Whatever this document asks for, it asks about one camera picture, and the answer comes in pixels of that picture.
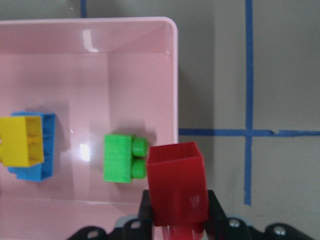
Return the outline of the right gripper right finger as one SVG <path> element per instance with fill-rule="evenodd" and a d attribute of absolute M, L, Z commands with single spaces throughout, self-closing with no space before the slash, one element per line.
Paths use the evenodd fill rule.
<path fill-rule="evenodd" d="M 227 216 L 213 190 L 208 190 L 208 220 L 204 230 L 209 240 L 223 240 Z"/>

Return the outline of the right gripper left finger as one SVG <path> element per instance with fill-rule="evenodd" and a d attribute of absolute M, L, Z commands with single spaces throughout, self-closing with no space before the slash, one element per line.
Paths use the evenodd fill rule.
<path fill-rule="evenodd" d="M 139 232 L 143 240 L 154 239 L 154 213 L 151 204 L 149 190 L 142 191 L 142 197 L 138 210 Z"/>

